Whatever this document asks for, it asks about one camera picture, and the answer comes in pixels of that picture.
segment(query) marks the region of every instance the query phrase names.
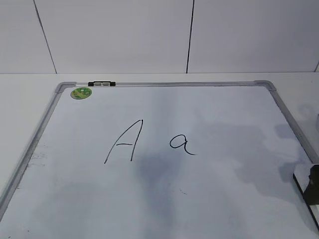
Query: whiteboard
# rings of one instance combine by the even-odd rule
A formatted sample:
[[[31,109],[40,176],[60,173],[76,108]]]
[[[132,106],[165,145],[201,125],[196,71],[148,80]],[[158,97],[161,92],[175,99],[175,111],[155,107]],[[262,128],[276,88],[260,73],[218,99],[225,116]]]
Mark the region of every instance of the whiteboard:
[[[293,182],[310,160],[266,88],[74,89],[46,117],[1,238],[318,237]]]

